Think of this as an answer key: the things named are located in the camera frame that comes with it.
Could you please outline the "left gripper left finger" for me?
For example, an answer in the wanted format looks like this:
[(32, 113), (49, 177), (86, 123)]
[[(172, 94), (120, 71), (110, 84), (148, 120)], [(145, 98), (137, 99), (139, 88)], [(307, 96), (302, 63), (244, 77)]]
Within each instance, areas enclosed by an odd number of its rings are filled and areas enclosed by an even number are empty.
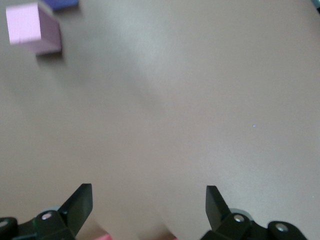
[(93, 210), (92, 184), (83, 183), (57, 209), (41, 212), (19, 224), (14, 217), (0, 219), (2, 240), (75, 240)]

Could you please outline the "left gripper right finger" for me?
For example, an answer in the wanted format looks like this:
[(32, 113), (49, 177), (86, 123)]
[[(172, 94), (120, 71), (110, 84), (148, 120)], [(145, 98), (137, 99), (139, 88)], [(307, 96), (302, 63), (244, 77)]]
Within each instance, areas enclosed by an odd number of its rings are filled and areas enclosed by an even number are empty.
[(203, 240), (305, 240), (293, 224), (274, 220), (267, 227), (257, 224), (244, 210), (229, 208), (218, 188), (206, 187), (205, 212), (211, 227)]

